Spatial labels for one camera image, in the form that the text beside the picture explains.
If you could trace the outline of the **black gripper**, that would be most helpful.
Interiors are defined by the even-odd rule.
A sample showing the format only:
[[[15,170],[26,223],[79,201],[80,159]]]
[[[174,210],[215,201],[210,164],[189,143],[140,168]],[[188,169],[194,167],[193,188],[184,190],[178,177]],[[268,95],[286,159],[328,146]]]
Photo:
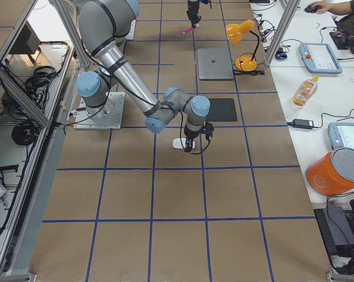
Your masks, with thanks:
[[[184,134],[186,137],[184,152],[190,153],[192,151],[194,139],[197,138],[200,135],[200,133],[201,130],[194,131],[190,129],[184,129]]]
[[[197,28],[201,21],[201,16],[199,14],[199,1],[188,1],[186,14],[188,19],[191,21],[193,28]]]

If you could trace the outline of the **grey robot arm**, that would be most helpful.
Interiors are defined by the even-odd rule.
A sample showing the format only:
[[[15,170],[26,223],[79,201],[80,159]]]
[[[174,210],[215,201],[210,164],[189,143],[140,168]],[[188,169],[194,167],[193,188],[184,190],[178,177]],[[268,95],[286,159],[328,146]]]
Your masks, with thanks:
[[[116,45],[118,38],[130,32],[131,23],[138,16],[137,1],[87,1],[78,16],[82,42],[88,53],[100,60],[109,77],[115,78],[130,94],[145,115],[145,126],[151,132],[160,133],[178,113],[187,115],[182,130],[186,140],[181,145],[190,153],[194,139],[200,134],[204,134],[207,141],[212,138],[213,125],[206,121],[210,101],[175,86],[167,89],[163,102],[157,100]]]

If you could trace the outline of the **person's hand on mouse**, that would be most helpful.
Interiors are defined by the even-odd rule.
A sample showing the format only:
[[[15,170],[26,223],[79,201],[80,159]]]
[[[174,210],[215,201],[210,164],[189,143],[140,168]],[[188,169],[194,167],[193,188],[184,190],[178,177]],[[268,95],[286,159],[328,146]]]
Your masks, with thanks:
[[[308,7],[315,9],[316,13],[322,14],[328,12],[333,7],[333,4],[325,1],[315,1],[308,4]]]

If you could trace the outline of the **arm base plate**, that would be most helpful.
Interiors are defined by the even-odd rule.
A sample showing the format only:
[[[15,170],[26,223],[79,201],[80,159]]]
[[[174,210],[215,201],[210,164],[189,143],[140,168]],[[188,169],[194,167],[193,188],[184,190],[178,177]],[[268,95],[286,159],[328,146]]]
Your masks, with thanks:
[[[107,93],[108,100],[106,105],[100,109],[87,108],[83,99],[81,99],[82,110],[75,116],[74,129],[76,130],[119,130],[122,124],[123,107],[125,104],[124,92]]]

